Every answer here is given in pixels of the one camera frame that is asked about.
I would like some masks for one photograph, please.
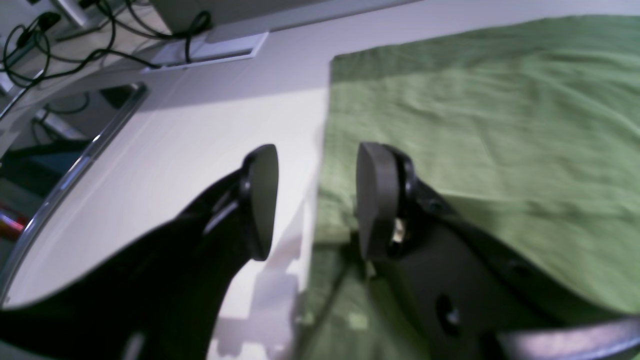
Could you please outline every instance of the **green cloth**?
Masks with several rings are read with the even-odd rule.
[[[409,154],[468,221],[565,286],[640,312],[640,18],[544,19],[334,59],[299,355],[425,358],[342,246],[357,230],[361,141]]]

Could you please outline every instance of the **green towel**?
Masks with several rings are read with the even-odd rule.
[[[409,154],[468,221],[565,286],[640,312],[640,18],[545,19],[334,59],[300,357],[425,358],[342,246],[357,230],[361,141]]]

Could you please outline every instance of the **red object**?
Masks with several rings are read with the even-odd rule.
[[[0,206],[0,238],[18,241],[28,223],[29,218],[12,209]]]

